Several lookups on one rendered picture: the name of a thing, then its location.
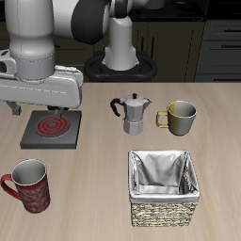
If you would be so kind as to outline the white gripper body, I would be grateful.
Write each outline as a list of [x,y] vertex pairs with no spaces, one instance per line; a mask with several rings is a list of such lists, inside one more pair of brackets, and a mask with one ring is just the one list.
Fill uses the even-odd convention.
[[0,73],[0,100],[76,109],[82,100],[83,74],[74,67],[56,66],[53,75],[40,81],[23,81]]

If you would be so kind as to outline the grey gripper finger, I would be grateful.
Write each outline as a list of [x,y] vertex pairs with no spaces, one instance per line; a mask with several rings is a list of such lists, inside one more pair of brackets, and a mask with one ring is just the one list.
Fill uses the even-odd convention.
[[50,114],[52,114],[56,119],[60,119],[62,112],[64,110],[67,110],[67,107],[58,107],[58,106],[47,106],[48,111]]
[[22,109],[19,105],[17,105],[15,102],[9,102],[7,101],[8,106],[11,108],[12,114],[19,116],[22,112]]

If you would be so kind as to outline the red patterned mug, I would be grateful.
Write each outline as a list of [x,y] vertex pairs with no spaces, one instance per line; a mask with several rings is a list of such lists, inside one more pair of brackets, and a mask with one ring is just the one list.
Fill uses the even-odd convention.
[[50,204],[47,168],[38,159],[20,162],[10,174],[2,176],[1,187],[31,214],[43,212]]

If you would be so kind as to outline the yellow and white mug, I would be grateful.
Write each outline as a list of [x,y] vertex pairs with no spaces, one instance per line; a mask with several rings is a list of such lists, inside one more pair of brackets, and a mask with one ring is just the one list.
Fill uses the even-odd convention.
[[[168,123],[159,122],[160,116],[167,116]],[[174,101],[168,104],[166,111],[158,111],[156,125],[160,128],[168,128],[175,136],[186,135],[197,116],[197,108],[190,102]]]

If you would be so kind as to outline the wicker basket with white liner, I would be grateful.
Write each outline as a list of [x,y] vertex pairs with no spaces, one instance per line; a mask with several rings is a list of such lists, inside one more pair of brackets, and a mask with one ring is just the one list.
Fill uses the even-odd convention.
[[188,226],[200,199],[188,151],[130,151],[128,185],[134,227]]

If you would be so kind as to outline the dark grey stove plate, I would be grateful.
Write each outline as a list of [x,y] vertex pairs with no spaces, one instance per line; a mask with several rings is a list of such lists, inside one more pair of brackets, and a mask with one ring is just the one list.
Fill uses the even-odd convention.
[[77,146],[82,113],[80,110],[54,113],[34,110],[20,142],[22,149],[75,149]]

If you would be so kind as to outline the silver moka pot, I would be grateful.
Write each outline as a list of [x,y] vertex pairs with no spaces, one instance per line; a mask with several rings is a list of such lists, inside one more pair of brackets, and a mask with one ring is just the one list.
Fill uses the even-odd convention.
[[117,117],[121,114],[116,108],[116,104],[123,106],[125,118],[123,130],[125,133],[136,136],[143,132],[143,113],[151,101],[136,93],[125,96],[124,98],[115,98],[111,101],[110,107]]

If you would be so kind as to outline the dark kitchen cupboard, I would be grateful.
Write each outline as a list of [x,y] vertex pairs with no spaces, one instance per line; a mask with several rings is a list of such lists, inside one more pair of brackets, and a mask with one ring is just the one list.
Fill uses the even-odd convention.
[[[28,81],[41,80],[51,76],[55,67],[55,47],[52,39],[54,22],[51,19],[24,20],[24,18],[17,18],[6,19],[6,24],[10,37],[9,57],[16,64],[12,70],[17,76]],[[104,26],[107,24],[108,21],[104,20],[97,22],[73,20],[62,36],[94,44],[103,38]],[[153,61],[157,65],[157,74],[154,78],[159,82],[172,80],[174,74],[177,73],[177,65],[182,61],[179,55],[187,53],[187,46],[180,43],[178,38],[178,35],[173,38],[160,36],[158,41],[153,44],[156,53]],[[137,50],[131,48],[127,52],[133,54],[138,61]],[[117,71],[114,67],[107,65],[108,59],[112,57],[114,60],[119,60],[121,55],[112,47],[106,48],[104,53],[102,63],[109,69]]]

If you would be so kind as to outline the grey kitchen drawer unit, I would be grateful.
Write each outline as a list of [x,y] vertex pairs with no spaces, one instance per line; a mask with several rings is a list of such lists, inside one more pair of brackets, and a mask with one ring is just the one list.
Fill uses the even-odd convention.
[[205,22],[195,81],[241,82],[241,20]]

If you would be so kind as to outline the flat black base plate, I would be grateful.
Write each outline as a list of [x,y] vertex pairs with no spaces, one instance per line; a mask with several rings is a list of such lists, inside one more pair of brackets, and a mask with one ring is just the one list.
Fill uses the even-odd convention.
[[102,61],[104,51],[97,51],[85,64],[85,75],[94,83],[148,83],[157,74],[157,65],[146,52],[137,51],[139,63],[130,70],[115,71],[106,67]]

